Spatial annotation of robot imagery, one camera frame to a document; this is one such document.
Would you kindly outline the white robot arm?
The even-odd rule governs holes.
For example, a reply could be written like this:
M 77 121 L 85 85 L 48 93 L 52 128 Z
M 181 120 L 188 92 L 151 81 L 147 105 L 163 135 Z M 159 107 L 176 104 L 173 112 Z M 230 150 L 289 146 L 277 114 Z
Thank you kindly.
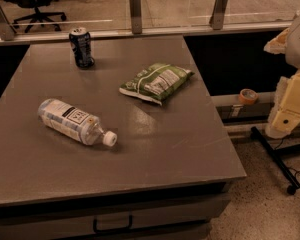
M 280 139 L 290 135 L 300 123 L 300 11 L 287 29 L 267 42 L 264 50 L 284 54 L 286 63 L 297 69 L 290 78 L 280 77 L 265 128 L 267 136 Z

